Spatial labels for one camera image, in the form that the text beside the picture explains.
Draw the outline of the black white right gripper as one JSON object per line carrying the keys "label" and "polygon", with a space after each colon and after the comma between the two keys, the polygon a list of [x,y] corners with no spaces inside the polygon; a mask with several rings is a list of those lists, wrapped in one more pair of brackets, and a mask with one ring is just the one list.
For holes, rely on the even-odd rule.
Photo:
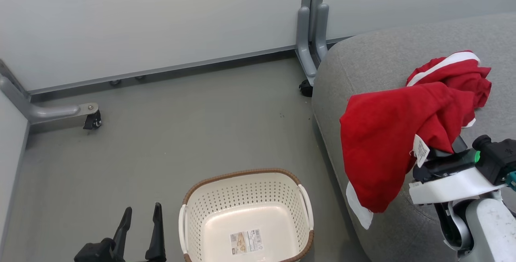
{"label": "black white right gripper", "polygon": [[452,148],[455,155],[450,157],[464,163],[466,168],[451,175],[442,175],[433,181],[410,183],[409,194],[413,204],[438,204],[458,201],[505,187],[505,183],[492,185],[475,168],[477,151],[474,149],[468,150],[468,145],[460,135],[453,141]]}

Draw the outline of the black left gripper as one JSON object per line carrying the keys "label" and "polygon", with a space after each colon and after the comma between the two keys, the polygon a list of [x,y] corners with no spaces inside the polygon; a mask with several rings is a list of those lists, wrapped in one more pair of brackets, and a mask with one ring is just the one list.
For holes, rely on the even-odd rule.
{"label": "black left gripper", "polygon": [[[124,261],[127,232],[131,227],[132,208],[127,207],[114,235],[114,240],[104,238],[99,243],[86,243],[74,256],[74,262],[121,262]],[[165,262],[164,224],[162,205],[155,203],[153,213],[153,232],[149,249],[146,251],[147,262]]]}

